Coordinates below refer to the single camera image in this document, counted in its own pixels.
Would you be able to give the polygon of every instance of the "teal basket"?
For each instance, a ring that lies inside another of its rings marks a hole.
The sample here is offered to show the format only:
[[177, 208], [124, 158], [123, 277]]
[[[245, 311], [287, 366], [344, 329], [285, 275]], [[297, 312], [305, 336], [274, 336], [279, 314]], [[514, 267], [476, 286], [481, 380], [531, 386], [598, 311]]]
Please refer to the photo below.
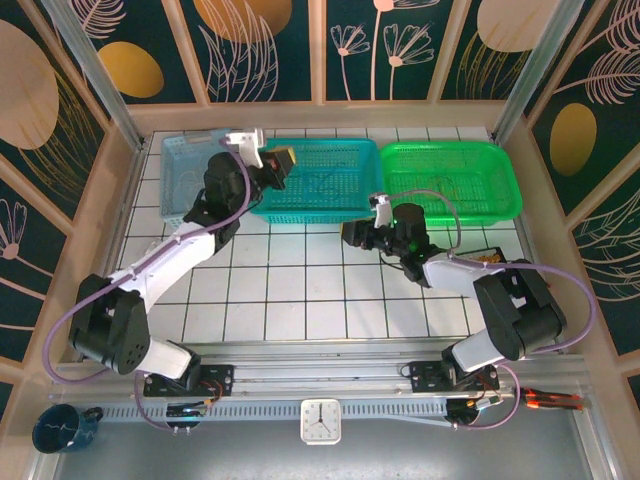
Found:
[[369, 195], [382, 188], [380, 157], [368, 139], [273, 138], [293, 147], [296, 165], [284, 190], [268, 189], [252, 212], [270, 223], [342, 223], [370, 217]]

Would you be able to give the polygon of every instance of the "blue mug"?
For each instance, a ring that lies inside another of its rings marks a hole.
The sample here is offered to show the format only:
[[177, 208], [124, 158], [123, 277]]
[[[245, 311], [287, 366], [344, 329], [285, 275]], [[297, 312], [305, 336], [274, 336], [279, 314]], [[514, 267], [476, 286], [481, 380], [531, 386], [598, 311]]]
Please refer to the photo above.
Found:
[[98, 431], [102, 408], [82, 412], [61, 403], [47, 409], [33, 427], [33, 445], [42, 453], [76, 452], [86, 448]]

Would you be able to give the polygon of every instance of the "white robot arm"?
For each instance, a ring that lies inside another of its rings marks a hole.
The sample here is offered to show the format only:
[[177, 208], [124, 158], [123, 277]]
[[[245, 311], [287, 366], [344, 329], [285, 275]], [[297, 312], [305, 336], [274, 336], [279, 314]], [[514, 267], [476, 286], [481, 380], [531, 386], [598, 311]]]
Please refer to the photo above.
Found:
[[[264, 146], [260, 130], [230, 133], [227, 143], [239, 145], [252, 201], [259, 201], [266, 188], [285, 188], [295, 164], [291, 149], [258, 152]], [[246, 198], [242, 172], [231, 154], [213, 156], [204, 177], [205, 188], [170, 238], [128, 268], [107, 278], [90, 275], [81, 283], [78, 301], [131, 276], [73, 316], [69, 331], [73, 348], [120, 374], [155, 373], [186, 391], [198, 383], [200, 358], [150, 335], [147, 314], [186, 272], [224, 248], [240, 226], [235, 220], [214, 231], [203, 228], [230, 218]]]
[[499, 249], [467, 254], [469, 259], [481, 257], [482, 261], [454, 257], [429, 242], [422, 207], [404, 203], [392, 212], [385, 194], [370, 199], [376, 218], [343, 224], [346, 243], [399, 257], [410, 281], [455, 292], [480, 304], [486, 329], [442, 352], [443, 369], [452, 387], [490, 364], [519, 360], [562, 333], [566, 319], [544, 279], [534, 270], [517, 267], [528, 263], [526, 260], [517, 260], [509, 268], [504, 258], [498, 258], [493, 263], [505, 264], [505, 268], [489, 269], [482, 262], [493, 260], [488, 256], [501, 257]]

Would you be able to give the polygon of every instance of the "dark teal wallpaper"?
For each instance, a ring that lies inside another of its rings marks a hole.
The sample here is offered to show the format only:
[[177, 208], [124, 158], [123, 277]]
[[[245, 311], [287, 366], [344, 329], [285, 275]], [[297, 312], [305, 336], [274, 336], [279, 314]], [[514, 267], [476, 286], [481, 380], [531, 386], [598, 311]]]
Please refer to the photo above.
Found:
[[0, 38], [0, 155], [73, 218], [104, 131], [15, 0]]
[[639, 32], [637, 2], [613, 0], [533, 126], [567, 214], [640, 142]]
[[2, 417], [4, 417], [4, 412], [7, 409], [11, 390], [13, 390], [13, 385], [10, 383], [0, 382], [0, 422], [2, 422]]
[[634, 375], [627, 379], [629, 381], [629, 387], [633, 393], [633, 398], [636, 401], [636, 405], [640, 409], [640, 375]]
[[507, 99], [555, 5], [472, 0], [441, 99]]
[[573, 236], [618, 354], [640, 349], [640, 170]]
[[160, 0], [69, 4], [126, 103], [195, 102]]
[[531, 113], [531, 110], [533, 109], [533, 107], [535, 107], [536, 102], [538, 101], [538, 98], [540, 98], [542, 91], [547, 86], [549, 77], [551, 77], [551, 75], [553, 74], [553, 71], [556, 69], [556, 67], [562, 60], [562, 57], [564, 57], [564, 54], [566, 53], [567, 48], [569, 48], [569, 45], [571, 45], [573, 38], [576, 36], [576, 33], [578, 33], [578, 30], [580, 30], [580, 27], [582, 26], [582, 22], [584, 22], [585, 17], [589, 13], [589, 11], [591, 11], [591, 7], [593, 6], [594, 2], [595, 0], [584, 0], [584, 3], [582, 4], [582, 8], [580, 9], [578, 18], [573, 23], [573, 26], [567, 33], [567, 36], [562, 42], [562, 46], [560, 47], [560, 50], [556, 54], [556, 57], [554, 58], [553, 62], [551, 62], [551, 65], [549, 65], [549, 68], [547, 68], [547, 71], [545, 72], [544, 77], [542, 78], [542, 80], [540, 80], [540, 85], [538, 85], [538, 88], [535, 89], [535, 91], [531, 95], [531, 99], [529, 100], [529, 103], [527, 103], [527, 106], [524, 108], [524, 114], [526, 116], [529, 116], [529, 113]]
[[0, 181], [0, 356], [21, 362], [65, 235]]
[[307, 0], [181, 6], [211, 102], [311, 100]]
[[425, 100], [451, 5], [328, 0], [327, 100]]

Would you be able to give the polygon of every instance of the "white bracket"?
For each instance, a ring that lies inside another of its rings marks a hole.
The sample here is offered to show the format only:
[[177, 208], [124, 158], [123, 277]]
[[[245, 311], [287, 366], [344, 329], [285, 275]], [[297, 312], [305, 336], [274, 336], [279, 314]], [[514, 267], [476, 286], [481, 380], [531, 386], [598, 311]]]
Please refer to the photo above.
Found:
[[247, 167], [262, 168], [262, 159], [258, 154], [258, 149], [266, 145], [264, 132], [261, 128], [252, 128], [238, 132], [231, 132], [225, 135], [229, 145], [237, 145], [240, 158]]
[[386, 193], [374, 193], [369, 197], [369, 201], [373, 206], [372, 210], [376, 212], [376, 220], [373, 227], [380, 228], [382, 225], [391, 225], [392, 210], [389, 195]]

